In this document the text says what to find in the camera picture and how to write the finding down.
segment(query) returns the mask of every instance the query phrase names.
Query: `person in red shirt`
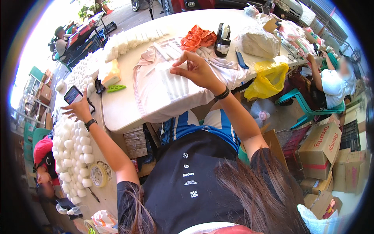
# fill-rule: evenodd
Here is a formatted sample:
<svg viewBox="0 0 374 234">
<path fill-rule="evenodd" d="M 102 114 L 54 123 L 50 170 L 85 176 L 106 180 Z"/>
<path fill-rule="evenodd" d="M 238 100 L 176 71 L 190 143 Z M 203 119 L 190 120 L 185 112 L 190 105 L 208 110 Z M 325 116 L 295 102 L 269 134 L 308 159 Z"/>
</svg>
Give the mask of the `person in red shirt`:
<svg viewBox="0 0 374 234">
<path fill-rule="evenodd" d="M 60 185 L 55 171 L 55 159 L 52 154 L 52 139 L 45 136 L 35 145 L 34 163 L 39 190 L 48 198 L 55 196 L 54 185 Z"/>
</svg>

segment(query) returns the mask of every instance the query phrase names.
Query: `black t-shirt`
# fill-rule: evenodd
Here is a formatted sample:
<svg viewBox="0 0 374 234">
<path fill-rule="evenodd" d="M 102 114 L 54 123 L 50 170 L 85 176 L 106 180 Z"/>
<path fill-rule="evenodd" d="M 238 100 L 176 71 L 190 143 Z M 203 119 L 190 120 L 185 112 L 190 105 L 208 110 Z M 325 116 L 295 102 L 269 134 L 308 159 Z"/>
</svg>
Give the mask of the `black t-shirt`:
<svg viewBox="0 0 374 234">
<path fill-rule="evenodd" d="M 269 149 L 263 149 L 265 157 L 268 152 Z M 143 184 L 143 204 L 155 221 L 157 232 L 179 233 L 209 222 L 240 224 L 243 206 L 232 192 L 219 184 L 214 173 L 219 162 L 235 161 L 236 157 L 231 145 L 204 130 L 170 143 Z M 251 168 L 262 162 L 258 158 L 259 151 L 251 159 Z M 260 165 L 260 168 L 269 189 L 278 198 L 265 166 Z M 128 181 L 117 184 L 119 225 L 132 223 L 135 203 L 126 191 L 137 186 Z"/>
</svg>

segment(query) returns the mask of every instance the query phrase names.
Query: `hand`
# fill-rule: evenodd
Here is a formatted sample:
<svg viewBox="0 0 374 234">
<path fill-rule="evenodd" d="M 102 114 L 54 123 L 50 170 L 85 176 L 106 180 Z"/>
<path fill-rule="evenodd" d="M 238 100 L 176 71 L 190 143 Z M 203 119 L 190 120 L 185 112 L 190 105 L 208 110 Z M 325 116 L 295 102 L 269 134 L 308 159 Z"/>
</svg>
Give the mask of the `hand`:
<svg viewBox="0 0 374 234">
<path fill-rule="evenodd" d="M 322 52 L 322 57 L 323 58 L 327 58 L 328 57 L 328 55 L 327 55 L 327 53 L 325 51 L 321 51 L 321 52 Z"/>
<path fill-rule="evenodd" d="M 176 66 L 181 65 L 186 60 L 188 70 Z M 170 69 L 171 74 L 184 76 L 194 82 L 197 86 L 210 90 L 214 95 L 220 95 L 226 90 L 226 86 L 215 76 L 208 63 L 202 57 L 190 51 L 183 51 L 181 57 Z"/>
<path fill-rule="evenodd" d="M 315 61 L 314 56 L 313 56 L 312 54 L 308 54 L 308 56 L 306 57 L 306 59 L 307 59 L 309 62 Z"/>
<path fill-rule="evenodd" d="M 77 116 L 84 123 L 87 123 L 92 119 L 89 104 L 87 101 L 87 88 L 83 92 L 83 98 L 79 102 L 70 104 L 69 106 L 61 107 L 64 110 L 70 110 L 62 113 L 63 115 L 70 115 L 69 118 Z"/>
</svg>

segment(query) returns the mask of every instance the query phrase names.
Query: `phone screen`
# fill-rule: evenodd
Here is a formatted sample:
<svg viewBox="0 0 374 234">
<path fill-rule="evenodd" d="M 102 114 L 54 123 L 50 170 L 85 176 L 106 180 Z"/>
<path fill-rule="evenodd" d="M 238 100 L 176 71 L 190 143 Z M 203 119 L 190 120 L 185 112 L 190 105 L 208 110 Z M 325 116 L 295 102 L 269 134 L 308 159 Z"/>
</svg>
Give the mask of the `phone screen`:
<svg viewBox="0 0 374 234">
<path fill-rule="evenodd" d="M 75 102 L 79 102 L 82 100 L 83 95 L 79 92 L 79 90 L 76 87 L 72 87 L 64 96 L 65 101 L 70 105 Z"/>
</svg>

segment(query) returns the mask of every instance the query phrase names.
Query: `orange cloth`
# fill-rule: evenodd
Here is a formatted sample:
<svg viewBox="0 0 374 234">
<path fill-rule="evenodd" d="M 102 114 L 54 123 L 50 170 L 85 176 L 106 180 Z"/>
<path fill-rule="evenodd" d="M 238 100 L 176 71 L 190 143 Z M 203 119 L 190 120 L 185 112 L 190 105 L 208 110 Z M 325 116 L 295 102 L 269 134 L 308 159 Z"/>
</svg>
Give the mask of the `orange cloth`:
<svg viewBox="0 0 374 234">
<path fill-rule="evenodd" d="M 208 47 L 215 43 L 217 36 L 214 32 L 203 30 L 198 25 L 193 26 L 191 31 L 181 39 L 181 49 L 196 52 L 202 46 Z"/>
</svg>

